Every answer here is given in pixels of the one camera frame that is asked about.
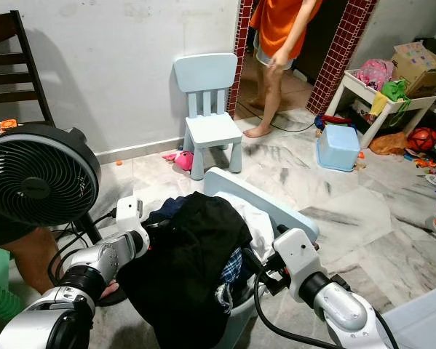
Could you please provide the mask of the light blue child chair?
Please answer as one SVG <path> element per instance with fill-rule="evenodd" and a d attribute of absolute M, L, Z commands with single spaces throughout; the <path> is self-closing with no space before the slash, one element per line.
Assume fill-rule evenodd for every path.
<path fill-rule="evenodd" d="M 189 113 L 182 149 L 192 153 L 193 180 L 203 180 L 205 152 L 212 147 L 230 145 L 230 172 L 243 169 L 243 133 L 227 112 L 227 94 L 235 81 L 237 63 L 234 53 L 190 55 L 174 61 L 175 82 L 187 97 Z"/>
<path fill-rule="evenodd" d="M 225 172 L 223 169 L 212 167 L 212 169 L 205 172 L 204 193 L 208 196 L 215 196 L 218 192 L 230 193 L 230 195 L 237 196 L 258 207 L 262 212 L 266 212 L 274 226 L 274 239 L 277 238 L 275 237 L 275 227 L 277 227 L 277 224 L 285 224 L 290 228 L 300 228 L 307 233 L 311 241 L 318 237 L 317 223 L 308 219 L 304 214 L 276 200 L 273 196 L 265 193 L 264 190 L 245 182 L 241 177 L 230 172 Z M 240 305 L 243 300 L 250 298 L 250 292 L 253 290 L 255 266 L 247 266 L 247 271 L 247 277 L 241 277 L 238 282 L 234 283 L 235 290 L 232 292 L 232 309 Z"/>

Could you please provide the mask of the blue plaid cloth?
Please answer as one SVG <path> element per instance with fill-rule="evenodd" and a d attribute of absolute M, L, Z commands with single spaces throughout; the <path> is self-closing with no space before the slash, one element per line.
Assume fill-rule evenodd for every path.
<path fill-rule="evenodd" d="M 235 249 L 234 252 L 231 253 L 228 262 L 221 271 L 221 283 L 233 284 L 235 282 L 238 282 L 241 277 L 247 276 L 248 271 L 247 266 L 245 266 L 244 263 L 242 250 L 240 249 L 240 247 L 237 247 L 237 249 Z"/>

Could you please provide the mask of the pink bag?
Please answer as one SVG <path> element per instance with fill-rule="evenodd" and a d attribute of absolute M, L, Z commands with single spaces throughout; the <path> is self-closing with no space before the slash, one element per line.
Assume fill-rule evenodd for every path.
<path fill-rule="evenodd" d="M 355 76 L 364 86 L 381 91 L 385 83 L 390 82 L 395 70 L 391 60 L 369 59 L 357 70 Z"/>

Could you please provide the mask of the cardboard box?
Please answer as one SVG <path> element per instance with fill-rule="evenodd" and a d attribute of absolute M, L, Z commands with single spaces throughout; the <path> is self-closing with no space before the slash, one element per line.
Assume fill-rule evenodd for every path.
<path fill-rule="evenodd" d="M 421 42 L 394 46 L 392 73 L 394 81 L 407 82 L 409 97 L 429 97 L 436 94 L 436 54 L 425 49 Z"/>

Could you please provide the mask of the red ball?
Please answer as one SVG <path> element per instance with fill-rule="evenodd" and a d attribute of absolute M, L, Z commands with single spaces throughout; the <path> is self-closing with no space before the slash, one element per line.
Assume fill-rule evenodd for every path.
<path fill-rule="evenodd" d="M 430 127 L 417 127 L 408 134 L 406 149 L 411 152 L 429 152 L 436 147 L 436 131 Z"/>

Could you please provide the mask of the adult person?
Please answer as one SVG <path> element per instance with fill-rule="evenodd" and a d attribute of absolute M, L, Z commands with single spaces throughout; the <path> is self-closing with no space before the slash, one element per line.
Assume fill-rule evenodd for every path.
<path fill-rule="evenodd" d="M 58 244 L 48 227 L 15 222 L 0 213 L 0 247 L 15 257 L 24 282 L 36 292 L 54 286 L 48 270 L 59 265 L 54 260 Z"/>

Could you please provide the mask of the navy garment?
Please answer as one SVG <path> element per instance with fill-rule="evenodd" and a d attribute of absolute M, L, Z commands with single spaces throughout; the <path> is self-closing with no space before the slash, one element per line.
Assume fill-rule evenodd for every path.
<path fill-rule="evenodd" d="M 192 195 L 169 197 L 164 200 L 164 203 L 153 212 L 150 212 L 148 219 L 144 220 L 143 226 L 145 228 L 158 228 L 169 224 L 171 219 L 177 214 L 181 207 L 191 199 Z"/>

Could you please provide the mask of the black standing fan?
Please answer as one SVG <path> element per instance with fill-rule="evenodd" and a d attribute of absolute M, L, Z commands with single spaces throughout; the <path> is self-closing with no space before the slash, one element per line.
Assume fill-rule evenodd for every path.
<path fill-rule="evenodd" d="M 92 243 L 89 212 L 99 196 L 100 167 L 77 127 L 28 124 L 0 134 L 0 246 L 34 228 L 73 223 Z"/>

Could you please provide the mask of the small yellow cloth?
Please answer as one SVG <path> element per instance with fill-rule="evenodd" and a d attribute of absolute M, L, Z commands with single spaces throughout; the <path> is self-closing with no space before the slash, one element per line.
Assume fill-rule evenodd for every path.
<path fill-rule="evenodd" d="M 372 100 L 369 114 L 376 117 L 380 116 L 380 114 L 383 113 L 384 108 L 388 106 L 388 103 L 390 103 L 389 97 L 385 96 L 380 91 L 377 91 Z"/>

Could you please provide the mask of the pink plush toy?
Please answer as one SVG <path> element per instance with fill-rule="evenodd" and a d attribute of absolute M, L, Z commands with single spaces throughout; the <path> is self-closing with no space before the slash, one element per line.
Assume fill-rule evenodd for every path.
<path fill-rule="evenodd" d="M 168 163 L 175 165 L 178 169 L 184 172 L 190 172 L 194 165 L 194 153 L 189 151 L 178 151 L 175 153 L 164 154 L 162 159 Z"/>

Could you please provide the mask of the grey laundry basket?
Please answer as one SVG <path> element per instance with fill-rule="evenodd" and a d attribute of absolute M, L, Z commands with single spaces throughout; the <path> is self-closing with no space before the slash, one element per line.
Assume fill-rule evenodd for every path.
<path fill-rule="evenodd" d="M 255 294 L 261 295 L 266 292 L 266 286 L 260 283 L 258 292 L 251 290 L 250 298 L 243 300 L 240 305 L 231 310 L 226 324 L 225 332 L 220 342 L 213 349 L 234 349 L 238 340 L 243 335 L 250 320 L 255 316 Z"/>

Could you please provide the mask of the black garment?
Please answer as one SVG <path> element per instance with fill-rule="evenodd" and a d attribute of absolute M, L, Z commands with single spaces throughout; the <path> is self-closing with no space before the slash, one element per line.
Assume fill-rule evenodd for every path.
<path fill-rule="evenodd" d="M 211 349 L 230 316 L 234 284 L 223 267 L 250 229 L 222 197 L 194 192 L 168 225 L 145 228 L 151 248 L 119 270 L 116 280 L 161 349 Z"/>

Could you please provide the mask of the dark wooden chair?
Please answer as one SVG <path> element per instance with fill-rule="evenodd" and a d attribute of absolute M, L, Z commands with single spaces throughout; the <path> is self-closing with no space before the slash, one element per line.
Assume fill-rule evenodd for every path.
<path fill-rule="evenodd" d="M 42 115 L 41 123 L 54 126 L 52 112 L 46 100 L 44 85 L 41 82 L 39 70 L 36 66 L 32 49 L 23 26 L 22 17 L 19 11 L 10 10 L 0 14 L 0 44 L 17 38 L 20 49 L 0 53 L 0 67 L 12 67 L 24 65 L 23 72 L 0 73 L 0 86 L 5 84 L 31 84 L 31 89 L 1 91 L 0 104 L 18 102 L 37 102 Z"/>

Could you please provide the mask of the light blue plastic stool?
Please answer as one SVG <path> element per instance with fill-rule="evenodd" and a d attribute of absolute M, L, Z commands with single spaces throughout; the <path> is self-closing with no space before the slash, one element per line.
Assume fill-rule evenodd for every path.
<path fill-rule="evenodd" d="M 327 125 L 315 140 L 317 162 L 339 172 L 353 172 L 360 156 L 360 140 L 354 127 Z"/>

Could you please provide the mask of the white garment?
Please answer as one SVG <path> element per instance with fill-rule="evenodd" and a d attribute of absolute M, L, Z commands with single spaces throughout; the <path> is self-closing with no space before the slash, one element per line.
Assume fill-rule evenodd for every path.
<path fill-rule="evenodd" d="M 218 192 L 215 195 L 227 200 L 243 218 L 252 236 L 251 249 L 261 262 L 267 262 L 268 258 L 274 253 L 274 226 L 271 223 L 270 216 L 266 212 L 262 212 L 258 207 L 251 205 L 251 203 L 240 197 L 230 195 L 230 193 Z"/>

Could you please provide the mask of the orange plastic bag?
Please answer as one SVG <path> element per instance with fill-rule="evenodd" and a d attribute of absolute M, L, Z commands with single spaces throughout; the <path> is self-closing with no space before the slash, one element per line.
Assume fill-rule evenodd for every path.
<path fill-rule="evenodd" d="M 407 136 L 404 132 L 374 137 L 368 149 L 377 154 L 397 154 L 403 156 L 406 153 Z"/>

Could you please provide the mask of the red floor toy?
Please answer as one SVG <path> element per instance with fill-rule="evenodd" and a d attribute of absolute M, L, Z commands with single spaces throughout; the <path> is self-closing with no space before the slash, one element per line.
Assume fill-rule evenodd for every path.
<path fill-rule="evenodd" d="M 337 116 L 337 114 L 334 114 L 334 116 L 331 116 L 330 114 L 317 114 L 315 116 L 314 125 L 320 129 L 320 127 L 323 127 L 324 125 L 332 124 L 332 125 L 350 125 L 351 119 L 349 117 L 343 117 L 343 116 Z"/>

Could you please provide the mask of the child in orange shirt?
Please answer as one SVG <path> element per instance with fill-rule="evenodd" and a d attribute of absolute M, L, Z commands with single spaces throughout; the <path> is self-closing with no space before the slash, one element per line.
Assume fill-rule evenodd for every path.
<path fill-rule="evenodd" d="M 279 110 L 284 72 L 300 55 L 306 29 L 323 0 L 260 0 L 251 17 L 255 30 L 253 57 L 257 67 L 257 87 L 250 104 L 262 110 L 262 120 L 244 132 L 247 137 L 262 137 L 271 132 Z"/>

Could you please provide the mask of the white kids table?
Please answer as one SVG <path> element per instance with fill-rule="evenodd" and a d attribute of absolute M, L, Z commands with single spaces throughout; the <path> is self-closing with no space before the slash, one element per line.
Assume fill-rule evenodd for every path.
<path fill-rule="evenodd" d="M 338 103 L 344 95 L 344 91 L 349 91 L 350 94 L 360 97 L 360 99 L 365 102 L 374 102 L 376 92 L 371 89 L 371 87 L 365 86 L 354 73 L 355 70 L 347 70 L 344 73 L 340 84 L 338 84 L 338 89 L 335 91 L 330 105 L 327 107 L 324 114 L 334 116 Z M 413 132 L 415 127 L 417 127 L 418 123 L 420 123 L 420 120 L 423 119 L 425 113 L 427 113 L 427 111 L 432 107 L 435 100 L 436 95 L 417 97 L 416 99 L 412 99 L 407 107 L 403 107 L 403 103 L 390 102 L 390 100 L 387 100 L 387 105 L 385 105 L 384 109 L 378 114 L 377 119 L 375 119 L 370 127 L 368 127 L 368 131 L 362 133 L 362 137 L 360 138 L 360 148 L 368 148 L 371 140 L 376 137 L 376 133 L 383 126 L 385 119 L 391 113 L 406 112 L 413 114 L 413 119 L 404 126 L 404 129 L 402 129 L 406 136 L 408 136 L 408 134 Z"/>

